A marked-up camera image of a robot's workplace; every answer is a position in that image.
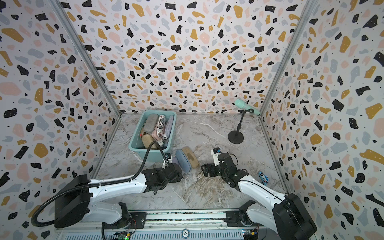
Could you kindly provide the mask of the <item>light blue felt case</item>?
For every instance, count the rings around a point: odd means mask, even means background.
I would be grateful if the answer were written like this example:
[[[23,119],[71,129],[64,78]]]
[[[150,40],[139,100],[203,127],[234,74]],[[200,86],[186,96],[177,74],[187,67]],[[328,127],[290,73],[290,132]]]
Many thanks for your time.
[[[181,149],[176,151],[175,157],[184,173],[189,173],[192,170],[192,165],[187,155]]]

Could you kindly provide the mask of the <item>pink glasses case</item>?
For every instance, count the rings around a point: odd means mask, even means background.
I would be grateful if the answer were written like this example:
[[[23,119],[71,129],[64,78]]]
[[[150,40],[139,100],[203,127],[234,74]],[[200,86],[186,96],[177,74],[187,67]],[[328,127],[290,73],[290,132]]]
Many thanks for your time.
[[[164,128],[156,127],[154,131],[151,133],[152,138],[162,147],[164,145],[163,141]]]

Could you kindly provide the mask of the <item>newspaper flag case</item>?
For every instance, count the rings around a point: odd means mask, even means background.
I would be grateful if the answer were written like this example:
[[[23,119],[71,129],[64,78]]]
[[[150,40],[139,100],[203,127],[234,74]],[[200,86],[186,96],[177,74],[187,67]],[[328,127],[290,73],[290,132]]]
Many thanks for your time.
[[[157,120],[155,129],[152,132],[152,137],[154,140],[161,141],[163,139],[166,122],[167,122],[167,120],[166,120],[165,115],[160,115],[158,120]]]

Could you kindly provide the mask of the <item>purple felt case diagonal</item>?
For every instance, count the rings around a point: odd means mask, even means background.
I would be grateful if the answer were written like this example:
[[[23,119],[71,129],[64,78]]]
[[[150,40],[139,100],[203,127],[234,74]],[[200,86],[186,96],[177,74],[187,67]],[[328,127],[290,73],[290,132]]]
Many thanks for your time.
[[[170,116],[170,118],[166,122],[165,132],[164,132],[164,135],[163,135],[163,139],[164,140],[167,140],[171,136],[171,131],[172,131],[172,128],[173,128],[173,123],[174,123],[174,116],[172,115],[172,116]]]

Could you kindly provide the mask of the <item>plaid tartan glasses case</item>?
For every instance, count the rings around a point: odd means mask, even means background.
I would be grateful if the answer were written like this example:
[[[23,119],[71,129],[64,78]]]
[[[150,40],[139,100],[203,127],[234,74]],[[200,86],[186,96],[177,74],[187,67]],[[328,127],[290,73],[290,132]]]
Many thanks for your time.
[[[142,128],[141,128],[141,131],[140,131],[140,138],[142,138],[143,135],[145,135],[145,134],[146,134],[146,132],[145,132],[145,130],[144,130],[144,127],[142,127]]]

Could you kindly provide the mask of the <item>purple felt case horizontal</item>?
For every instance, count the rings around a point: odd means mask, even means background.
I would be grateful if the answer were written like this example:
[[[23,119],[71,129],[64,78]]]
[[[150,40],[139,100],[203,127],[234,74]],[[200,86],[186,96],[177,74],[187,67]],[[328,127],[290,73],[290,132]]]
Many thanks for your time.
[[[176,164],[179,166],[179,162],[178,162],[178,159],[176,157],[172,158],[172,164]]]

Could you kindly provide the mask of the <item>tan felt case front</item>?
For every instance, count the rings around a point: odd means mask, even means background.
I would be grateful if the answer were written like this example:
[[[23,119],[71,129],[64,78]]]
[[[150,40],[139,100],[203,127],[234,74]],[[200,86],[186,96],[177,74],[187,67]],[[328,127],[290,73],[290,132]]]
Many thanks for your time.
[[[144,147],[145,149],[148,149],[148,148],[151,148],[151,149],[156,149],[157,146],[155,144],[153,144],[151,147],[150,147],[150,144],[152,142],[154,142],[155,140],[152,138],[152,136],[150,134],[145,134],[142,136],[142,142],[144,144]]]

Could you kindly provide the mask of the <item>grey felt case front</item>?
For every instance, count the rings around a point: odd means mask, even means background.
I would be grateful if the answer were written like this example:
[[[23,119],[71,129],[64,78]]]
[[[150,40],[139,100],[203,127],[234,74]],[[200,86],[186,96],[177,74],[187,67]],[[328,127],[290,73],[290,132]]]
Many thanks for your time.
[[[143,127],[145,133],[151,134],[155,130],[157,126],[158,118],[159,118],[159,115],[157,114],[148,115]]]

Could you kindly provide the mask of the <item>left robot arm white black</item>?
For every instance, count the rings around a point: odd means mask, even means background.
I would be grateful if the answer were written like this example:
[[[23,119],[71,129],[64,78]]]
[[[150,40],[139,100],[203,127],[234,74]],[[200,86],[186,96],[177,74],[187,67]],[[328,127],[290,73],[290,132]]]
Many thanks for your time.
[[[136,178],[89,180],[81,175],[65,186],[55,200],[54,226],[58,229],[79,222],[102,222],[109,229],[123,228],[131,224],[132,215],[125,203],[107,204],[105,201],[118,196],[152,192],[156,194],[169,183],[178,183],[183,171],[178,164],[165,168],[146,169]]]

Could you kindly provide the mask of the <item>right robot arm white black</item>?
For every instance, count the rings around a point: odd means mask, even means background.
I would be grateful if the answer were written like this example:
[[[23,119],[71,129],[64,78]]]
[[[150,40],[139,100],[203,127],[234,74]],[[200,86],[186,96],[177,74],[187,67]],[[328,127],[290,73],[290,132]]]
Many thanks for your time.
[[[300,198],[283,194],[255,180],[246,170],[238,169],[231,154],[212,151],[214,163],[201,166],[205,177],[220,177],[229,187],[251,200],[234,214],[227,213],[225,222],[245,227],[262,225],[274,231],[282,240],[308,240],[317,226]]]

